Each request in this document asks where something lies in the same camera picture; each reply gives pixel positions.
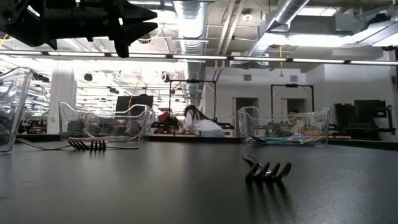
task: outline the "white shirt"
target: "white shirt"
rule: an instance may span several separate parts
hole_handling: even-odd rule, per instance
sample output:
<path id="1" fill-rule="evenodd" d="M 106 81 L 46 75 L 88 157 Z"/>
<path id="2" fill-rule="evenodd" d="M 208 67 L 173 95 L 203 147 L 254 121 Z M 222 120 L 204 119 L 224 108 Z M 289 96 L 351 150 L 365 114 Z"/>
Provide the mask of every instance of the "white shirt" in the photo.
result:
<path id="1" fill-rule="evenodd" d="M 193 134 L 199 135 L 199 132 L 202 131 L 214 131 L 214 130 L 222 130 L 220 126 L 218 126 L 216 123 L 203 119 L 203 120 L 198 120 L 192 119 L 192 111 L 188 111 L 187 116 L 185 117 L 184 120 L 184 130 L 190 131 Z"/>

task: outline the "ceiling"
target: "ceiling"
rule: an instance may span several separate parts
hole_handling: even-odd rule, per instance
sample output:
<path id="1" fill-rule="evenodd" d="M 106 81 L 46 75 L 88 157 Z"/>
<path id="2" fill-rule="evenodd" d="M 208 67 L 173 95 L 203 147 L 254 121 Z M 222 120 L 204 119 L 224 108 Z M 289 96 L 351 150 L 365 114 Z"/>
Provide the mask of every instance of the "ceiling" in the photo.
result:
<path id="1" fill-rule="evenodd" d="M 244 21 L 241 18 L 233 33 L 233 40 L 227 49 L 227 54 L 232 52 L 245 52 L 249 50 L 257 40 L 257 26 L 261 20 L 262 15 L 274 10 L 277 5 L 277 0 L 260 1 L 260 0 L 243 0 L 244 9 L 251 11 L 252 19 Z M 339 10 L 339 13 L 346 12 L 352 9 L 370 10 L 379 6 L 390 5 L 390 0 L 345 0 L 345 1 L 319 1 L 312 0 L 301 14 L 319 16 L 332 16 Z M 216 0 L 208 5 L 208 15 L 206 23 L 206 39 L 208 42 L 205 48 L 205 54 L 215 54 L 217 45 L 220 39 L 221 30 L 223 28 L 223 15 L 228 7 L 229 0 Z M 129 48 L 132 52 L 150 52 L 150 53 L 168 53 L 179 54 L 180 44 L 174 41 L 174 37 L 178 37 L 177 18 L 174 12 L 158 11 L 158 18 L 154 19 L 158 22 L 159 28 L 150 33 L 151 40 L 147 43 L 140 43 L 135 41 Z M 10 38 L 4 41 L 1 48 L 3 50 L 39 50 L 51 51 L 48 45 L 40 47 L 29 47 L 16 39 Z M 59 51 L 74 51 L 74 52 L 115 52 L 113 42 L 108 38 L 95 38 L 93 42 L 88 42 L 86 39 L 64 39 L 58 40 Z M 295 47 L 283 45 L 282 49 L 268 48 L 267 54 L 274 57 L 309 57 L 309 58 L 330 58 L 336 55 L 350 55 L 356 58 L 375 59 L 380 57 L 379 48 L 357 48 L 357 49 L 334 49 L 327 47 Z M 17 58 L 5 55 L 1 56 L 0 70 L 6 72 L 11 68 L 25 66 L 33 68 L 37 73 L 49 77 L 51 80 L 52 70 L 56 61 L 51 58 Z M 117 95 L 110 93 L 109 89 L 104 86 L 113 85 L 124 91 L 120 95 L 139 95 L 147 93 L 154 95 L 156 104 L 159 107 L 167 106 L 168 104 L 168 87 L 159 76 L 162 73 L 169 74 L 174 79 L 185 79 L 183 73 L 184 62 L 132 62 L 132 61 L 96 61 L 96 60 L 76 60 L 75 71 L 78 73 L 78 87 L 91 86 L 91 88 L 79 88 L 77 95 L 77 106 L 84 106 L 92 108 L 93 110 L 113 110 L 116 103 Z M 270 69 L 275 69 L 280 66 L 280 63 L 270 63 Z M 284 66 L 284 68 L 303 68 L 305 64 L 291 64 Z M 93 75 L 93 81 L 87 82 L 84 79 L 84 74 L 90 73 Z M 36 94 L 36 100 L 43 102 L 48 101 L 50 96 L 49 83 L 42 83 L 35 81 L 34 84 L 42 84 L 47 87 L 32 87 L 30 97 Z M 182 111 L 182 108 L 188 103 L 185 89 L 186 85 L 181 84 L 182 90 L 177 90 L 174 101 L 175 111 Z M 47 108 L 41 108 L 39 111 L 45 111 Z"/>

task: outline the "fork tines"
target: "fork tines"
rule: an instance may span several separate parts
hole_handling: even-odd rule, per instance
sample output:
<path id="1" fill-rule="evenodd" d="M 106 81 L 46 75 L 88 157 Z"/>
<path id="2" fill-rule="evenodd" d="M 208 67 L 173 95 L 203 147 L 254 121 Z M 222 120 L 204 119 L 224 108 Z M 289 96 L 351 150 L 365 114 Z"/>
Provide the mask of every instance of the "fork tines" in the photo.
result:
<path id="1" fill-rule="evenodd" d="M 82 141 L 68 141 L 69 145 L 75 149 L 75 151 L 105 151 L 106 144 L 104 140 L 91 141 L 91 145 L 87 146 Z"/>
<path id="2" fill-rule="evenodd" d="M 278 173 L 280 168 L 280 163 L 278 162 L 272 170 L 268 170 L 270 163 L 267 162 L 264 166 L 252 155 L 243 155 L 244 159 L 250 165 L 250 171 L 246 174 L 246 179 L 248 180 L 268 180 L 268 181 L 279 181 L 287 177 L 292 164 L 287 163 L 282 171 Z"/>

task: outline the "table surface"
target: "table surface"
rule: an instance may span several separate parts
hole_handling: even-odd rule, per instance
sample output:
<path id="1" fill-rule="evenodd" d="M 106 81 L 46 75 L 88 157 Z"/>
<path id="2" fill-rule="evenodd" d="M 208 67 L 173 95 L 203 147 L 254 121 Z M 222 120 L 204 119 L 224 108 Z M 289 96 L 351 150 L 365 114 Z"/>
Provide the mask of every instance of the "table surface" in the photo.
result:
<path id="1" fill-rule="evenodd" d="M 284 184 L 246 183 L 242 154 L 292 171 Z M 0 223 L 398 223 L 397 161 L 343 146 L 149 142 L 90 154 L 17 144 L 0 154 Z"/>

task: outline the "woman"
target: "woman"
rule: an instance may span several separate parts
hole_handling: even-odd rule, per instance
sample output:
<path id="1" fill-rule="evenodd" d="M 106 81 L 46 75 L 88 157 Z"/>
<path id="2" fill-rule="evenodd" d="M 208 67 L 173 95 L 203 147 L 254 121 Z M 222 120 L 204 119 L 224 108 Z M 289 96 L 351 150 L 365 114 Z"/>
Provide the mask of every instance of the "woman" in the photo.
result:
<path id="1" fill-rule="evenodd" d="M 195 135 L 207 138 L 225 137 L 221 127 L 210 121 L 196 106 L 187 106 L 184 111 L 184 117 L 185 120 L 183 123 L 181 121 L 178 122 L 178 125 L 183 130 L 182 133 L 189 131 Z"/>

